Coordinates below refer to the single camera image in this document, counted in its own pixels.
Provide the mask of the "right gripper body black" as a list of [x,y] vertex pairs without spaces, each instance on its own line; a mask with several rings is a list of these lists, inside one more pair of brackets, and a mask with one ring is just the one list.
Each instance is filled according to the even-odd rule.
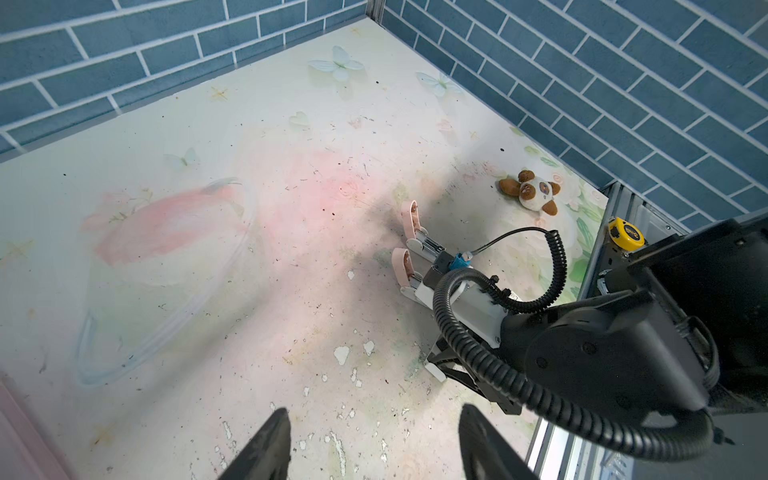
[[477,395],[496,404],[506,415],[521,415],[522,406],[501,394],[482,381],[459,358],[444,338],[438,338],[431,348],[425,362],[425,369],[439,382],[452,380],[466,387]]

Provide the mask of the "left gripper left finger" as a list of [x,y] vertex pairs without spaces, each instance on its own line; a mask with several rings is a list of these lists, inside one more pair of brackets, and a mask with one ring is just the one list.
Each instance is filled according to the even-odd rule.
[[291,460],[288,410],[277,408],[219,476],[220,480],[286,480]]

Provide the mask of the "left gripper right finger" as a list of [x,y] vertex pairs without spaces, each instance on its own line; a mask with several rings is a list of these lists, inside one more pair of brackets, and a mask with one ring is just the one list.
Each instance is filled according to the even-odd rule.
[[466,479],[537,479],[526,462],[474,405],[463,405],[458,431]]

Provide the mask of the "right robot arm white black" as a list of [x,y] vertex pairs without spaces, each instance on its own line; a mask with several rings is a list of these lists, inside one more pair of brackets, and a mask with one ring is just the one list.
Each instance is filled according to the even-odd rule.
[[438,262],[433,310],[461,382],[513,411],[573,430],[644,429],[767,409],[767,215],[675,235],[629,256],[606,248],[585,298],[515,300],[496,277]]

